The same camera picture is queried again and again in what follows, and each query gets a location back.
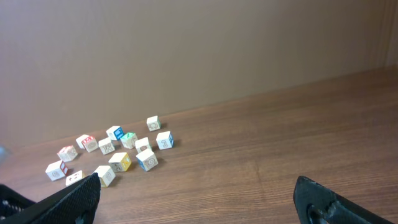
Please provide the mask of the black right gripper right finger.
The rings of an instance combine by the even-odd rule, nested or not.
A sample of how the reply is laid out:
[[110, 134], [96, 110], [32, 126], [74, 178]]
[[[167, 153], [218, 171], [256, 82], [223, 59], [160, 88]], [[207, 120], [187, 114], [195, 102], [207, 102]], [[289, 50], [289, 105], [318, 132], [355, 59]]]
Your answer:
[[298, 177], [293, 201], [301, 224], [392, 224], [306, 176]]

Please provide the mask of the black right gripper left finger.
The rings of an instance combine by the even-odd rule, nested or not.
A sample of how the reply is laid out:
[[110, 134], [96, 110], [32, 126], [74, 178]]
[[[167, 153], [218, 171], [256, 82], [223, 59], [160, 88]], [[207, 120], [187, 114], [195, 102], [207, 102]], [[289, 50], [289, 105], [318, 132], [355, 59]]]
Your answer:
[[1, 218], [1, 224], [92, 224], [100, 193], [100, 179], [93, 173], [17, 214]]

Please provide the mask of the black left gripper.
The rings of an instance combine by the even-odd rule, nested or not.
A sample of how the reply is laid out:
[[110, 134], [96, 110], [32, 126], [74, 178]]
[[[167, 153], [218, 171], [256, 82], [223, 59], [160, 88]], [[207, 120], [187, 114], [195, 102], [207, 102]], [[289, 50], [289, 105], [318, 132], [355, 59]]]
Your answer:
[[34, 201], [25, 198], [3, 184], [0, 185], [0, 203], [1, 218], [10, 217], [35, 204]]

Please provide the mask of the soccer ball picture block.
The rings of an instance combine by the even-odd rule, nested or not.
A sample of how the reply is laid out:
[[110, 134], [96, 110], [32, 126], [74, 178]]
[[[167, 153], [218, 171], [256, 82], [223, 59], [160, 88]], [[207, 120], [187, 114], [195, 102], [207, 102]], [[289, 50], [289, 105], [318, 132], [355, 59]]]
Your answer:
[[69, 186], [69, 185], [74, 184], [75, 182], [78, 182], [79, 180], [84, 179], [84, 178], [85, 178], [85, 173], [82, 170], [79, 170], [76, 173], [71, 174], [66, 177], [65, 185]]

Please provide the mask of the white red sided block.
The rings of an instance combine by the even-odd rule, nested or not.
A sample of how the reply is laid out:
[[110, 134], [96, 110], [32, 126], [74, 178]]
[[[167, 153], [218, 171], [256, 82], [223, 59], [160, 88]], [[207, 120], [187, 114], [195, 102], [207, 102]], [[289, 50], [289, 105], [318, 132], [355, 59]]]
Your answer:
[[45, 173], [48, 175], [51, 181], [65, 177], [67, 172], [68, 167], [62, 160], [49, 164], [45, 170]]

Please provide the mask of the violin picture white block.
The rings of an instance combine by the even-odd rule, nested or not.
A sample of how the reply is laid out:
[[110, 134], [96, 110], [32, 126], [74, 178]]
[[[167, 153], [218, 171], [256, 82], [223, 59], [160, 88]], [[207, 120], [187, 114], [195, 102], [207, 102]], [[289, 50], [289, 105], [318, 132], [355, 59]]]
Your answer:
[[98, 166], [94, 173], [97, 173], [101, 187], [108, 187], [116, 176], [111, 166]]

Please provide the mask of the number four yellow block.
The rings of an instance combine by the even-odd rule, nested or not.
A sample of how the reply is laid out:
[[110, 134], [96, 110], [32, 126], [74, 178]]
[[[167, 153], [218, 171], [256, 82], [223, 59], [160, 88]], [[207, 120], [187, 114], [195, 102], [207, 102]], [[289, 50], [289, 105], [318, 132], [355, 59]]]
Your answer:
[[108, 161], [114, 172], [126, 172], [132, 161], [126, 152], [115, 153]]

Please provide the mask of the blue letter X block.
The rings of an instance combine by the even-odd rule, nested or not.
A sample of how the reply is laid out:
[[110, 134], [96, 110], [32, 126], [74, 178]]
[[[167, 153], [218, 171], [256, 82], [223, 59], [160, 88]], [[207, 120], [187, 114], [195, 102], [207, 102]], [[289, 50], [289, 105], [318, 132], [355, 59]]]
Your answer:
[[136, 155], [139, 165], [147, 172], [158, 164], [158, 160], [151, 149], [146, 149]]

